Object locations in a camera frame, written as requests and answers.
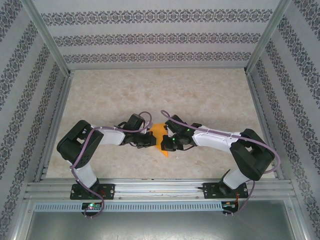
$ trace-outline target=wall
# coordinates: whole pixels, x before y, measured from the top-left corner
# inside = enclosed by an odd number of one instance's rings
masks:
[[[312,239],[320,239],[319,4],[290,3],[250,74]]]
[[[0,240],[32,182],[64,75],[19,0],[0,0]]]
[[[279,0],[34,0],[71,70],[244,67]]]

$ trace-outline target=table surface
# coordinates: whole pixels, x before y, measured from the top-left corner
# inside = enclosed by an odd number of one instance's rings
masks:
[[[133,113],[148,111],[153,123],[164,123],[160,110],[188,124],[200,123],[227,132],[261,127],[243,69],[77,70],[74,74],[47,178],[72,178],[57,143],[79,121],[114,126]],[[90,164],[98,178],[219,179],[236,166],[231,154],[210,147],[169,152],[156,147],[100,145]],[[266,174],[264,178],[274,178]]]

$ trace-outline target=purple cable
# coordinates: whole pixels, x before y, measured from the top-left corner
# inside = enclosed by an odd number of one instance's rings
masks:
[[[250,138],[247,138],[247,137],[243,137],[243,136],[238,136],[238,135],[232,135],[232,134],[229,134],[229,133],[224,133],[224,132],[219,132],[219,131],[215,131],[215,130],[207,130],[207,129],[203,129],[203,128],[197,128],[197,127],[193,127],[193,126],[190,126],[188,124],[184,124],[183,122],[179,122],[177,120],[174,120],[173,118],[170,117],[170,114],[165,111],[165,110],[161,110],[161,114],[163,116],[165,116],[167,119],[171,120],[172,122],[176,123],[176,124],[180,124],[184,127],[187,127],[189,129],[193,129],[193,130],[198,130],[198,131],[201,131],[201,132],[208,132],[208,133],[212,133],[212,134],[218,134],[218,135],[221,135],[221,136],[225,136],[225,137],[229,137],[229,138],[236,138],[236,139],[241,139],[241,140],[244,140],[244,141],[248,141],[248,142],[251,142],[251,143],[254,143],[254,144],[258,144],[268,150],[270,150],[271,152],[273,152],[273,154],[276,156],[277,158],[277,163],[275,165],[274,168],[268,170],[268,171],[265,171],[263,174],[268,174],[268,173],[272,173],[274,172],[275,170],[277,170],[281,164],[281,159],[280,159],[280,156],[279,154],[274,150],[272,149],[271,147],[269,147],[268,145],[262,143],[262,142],[259,142],[257,140],[253,140],[253,139],[250,139]],[[255,185],[256,185],[256,182],[253,181],[253,185],[252,185],[252,189],[248,195],[248,197],[246,198],[246,200],[244,201],[243,205],[241,206],[241,208],[237,211],[240,212],[242,209],[244,209],[244,207],[247,205],[247,202],[249,201],[249,198],[251,197],[251,194],[253,193],[254,191],[254,188],[255,188]]]
[[[92,191],[90,188],[88,188],[86,185],[84,185],[84,183],[83,183],[82,181],[80,181],[80,179],[77,177],[77,175],[76,175],[76,173],[75,173],[75,167],[77,166],[77,164],[79,163],[82,155],[84,154],[84,152],[85,152],[85,150],[86,150],[86,147],[87,147],[87,145],[88,145],[89,139],[91,138],[91,136],[92,136],[92,134],[94,133],[95,130],[99,130],[99,129],[110,129],[110,130],[115,130],[115,131],[124,132],[124,133],[139,133],[139,132],[141,132],[141,131],[143,131],[143,130],[148,129],[149,126],[151,126],[151,124],[152,124],[152,116],[151,116],[151,114],[150,114],[149,112],[147,112],[147,111],[142,111],[142,112],[139,113],[139,116],[140,116],[141,114],[148,114],[149,117],[150,117],[150,120],[149,120],[149,123],[147,124],[147,126],[145,126],[145,127],[142,128],[142,129],[139,129],[139,130],[124,130],[124,129],[120,129],[120,128],[116,128],[116,127],[110,127],[110,126],[96,126],[96,127],[94,127],[93,129],[91,129],[91,131],[90,131],[89,134],[88,134],[88,137],[86,138],[86,140],[85,140],[85,142],[84,142],[84,144],[83,144],[83,147],[82,147],[82,150],[81,150],[80,154],[78,155],[78,157],[77,157],[76,161],[74,162],[74,164],[70,167],[71,173],[72,173],[72,175],[75,177],[75,180],[76,180],[84,189],[86,189],[88,192],[96,195],[98,198],[101,199],[101,209],[100,209],[100,211],[98,211],[95,215],[90,216],[91,219],[97,217],[98,215],[100,215],[100,214],[102,213],[102,211],[103,211],[104,208],[105,208],[105,200],[104,200],[104,198],[103,198],[101,195],[99,195],[99,194],[96,193],[95,191]],[[84,217],[87,217],[87,215],[86,215],[87,210],[88,210],[88,208],[86,208],[86,209],[84,210]]]

